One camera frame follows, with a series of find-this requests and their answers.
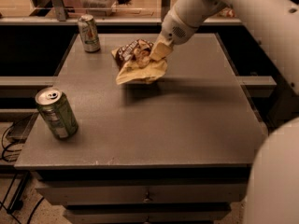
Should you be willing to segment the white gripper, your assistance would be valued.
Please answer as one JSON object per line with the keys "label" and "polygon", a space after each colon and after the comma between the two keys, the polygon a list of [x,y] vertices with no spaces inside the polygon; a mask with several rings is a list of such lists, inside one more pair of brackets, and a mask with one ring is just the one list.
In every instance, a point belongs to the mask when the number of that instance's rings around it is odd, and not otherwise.
{"label": "white gripper", "polygon": [[171,46],[186,43],[196,31],[197,28],[183,21],[172,7],[164,17],[162,29],[157,38],[159,42],[153,46],[149,57],[153,61],[160,61],[173,51]]}

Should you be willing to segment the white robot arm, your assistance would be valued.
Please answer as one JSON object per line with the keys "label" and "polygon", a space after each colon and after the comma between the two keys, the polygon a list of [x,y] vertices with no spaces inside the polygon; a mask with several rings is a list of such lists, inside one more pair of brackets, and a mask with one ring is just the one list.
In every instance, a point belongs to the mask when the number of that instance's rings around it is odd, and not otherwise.
{"label": "white robot arm", "polygon": [[[298,91],[298,6],[290,0],[177,0],[166,14],[151,59],[186,43],[210,16],[230,6],[280,74]],[[299,224],[299,118],[263,142],[249,176],[243,224]]]}

